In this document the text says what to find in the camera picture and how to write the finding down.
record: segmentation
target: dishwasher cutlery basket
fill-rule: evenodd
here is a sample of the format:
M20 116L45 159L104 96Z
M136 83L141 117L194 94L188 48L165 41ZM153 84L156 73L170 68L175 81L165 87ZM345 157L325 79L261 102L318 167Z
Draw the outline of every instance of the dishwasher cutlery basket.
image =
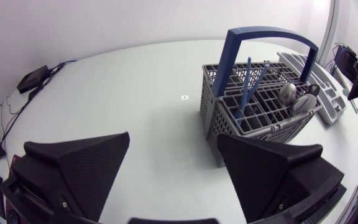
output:
M252 95L244 111L240 110L247 64L234 63L242 40L261 37L284 37L298 40L310 46L308 60L301 76L284 63L251 63L250 90L266 63L270 66L257 91ZM218 149L218 134L232 134L273 142L288 142L293 139L315 113L321 108L317 104L307 113L290 116L290 106L277 99L285 83L296 86L296 98L301 97L308 85L305 84L314 64L318 48L308 39L289 30L275 27L243 27L227 32L219 64L203 65L203 89L200 113L204 135L219 167L224 167Z

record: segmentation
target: blue handle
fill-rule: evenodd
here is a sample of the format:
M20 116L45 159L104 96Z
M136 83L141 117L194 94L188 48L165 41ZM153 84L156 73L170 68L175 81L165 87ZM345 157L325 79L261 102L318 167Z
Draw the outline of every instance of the blue handle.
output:
M310 71L316 60L318 47L312 41L302 37L301 35L290 30L276 27L241 27L229 29L224 43L221 60L216 72L212 91L216 97L223 96L227 81L229 80L231 70L236 61L237 53L241 45L241 41L263 38L263 37L283 37L302 42L310 47L308 59L303 68L300 80L303 83L309 79Z

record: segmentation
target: gray cutlery basket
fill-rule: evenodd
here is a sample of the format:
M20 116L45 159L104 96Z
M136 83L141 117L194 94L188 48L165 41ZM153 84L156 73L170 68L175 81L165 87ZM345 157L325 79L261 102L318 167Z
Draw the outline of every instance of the gray cutlery basket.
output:
M270 64L257 91L246 104L244 112L240 110L242 91L247 64L235 63L227 82L223 96L215 97L213 83L218 64L203 65L203 89L200 113L204 126L204 135L219 167L224 167L222 155L218 149L218 134L232 134L248 138L263 139L272 142L288 142L293 139L309 120L322 108L317 104L307 113L290 116L290 106L277 99L278 92L285 83L296 86L296 98L301 97L308 85L300 81L299 75L284 63L251 63L249 89L254 86L265 64Z

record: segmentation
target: white wall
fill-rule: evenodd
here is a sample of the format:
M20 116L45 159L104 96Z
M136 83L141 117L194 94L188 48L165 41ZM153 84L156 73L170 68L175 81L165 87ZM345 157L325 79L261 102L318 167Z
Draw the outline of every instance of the white wall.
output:
M0 0L0 102L26 73L45 64L145 44L224 39L235 27L282 27L319 47L329 2ZM269 41L307 53L307 47L292 40Z
M336 46L335 43L346 44L358 54L358 0L339 0L339 17L331 49ZM333 58L331 50L324 66Z

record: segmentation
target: blue utensil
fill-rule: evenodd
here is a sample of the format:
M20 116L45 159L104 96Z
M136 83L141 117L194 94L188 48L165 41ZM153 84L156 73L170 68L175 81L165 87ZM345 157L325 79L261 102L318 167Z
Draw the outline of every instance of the blue utensil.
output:
M260 82L262 81L263 77L265 76L265 74L267 72L267 69L269 68L269 64L266 64L264 69L262 70L262 73L260 73L258 79L254 83L254 86L252 87L252 89L248 93L248 84L249 84L250 67L251 67L250 65L251 65L251 58L249 57L248 58L248 64L247 64L247 73L246 73L244 88L242 89L242 97L241 97L241 103L240 103L240 110L243 113L244 113L244 111L246 109L246 104L248 104L248 102L252 98L252 95L255 93L256 89L258 89L258 86L259 86ZM236 119L240 118L241 117L241 112L239 110L237 110L236 113L234 114L234 117Z
M251 91L248 94L244 94L244 93L242 94L242 98L241 98L242 111L244 111L244 109L246 108L246 104L249 102L252 95L255 93L256 89L258 89L258 86L262 81L262 79L264 78L268 68L269 68L269 64L266 64L264 69L262 70L262 73L259 75L258 80L256 80L256 82L254 83L254 86L252 87Z

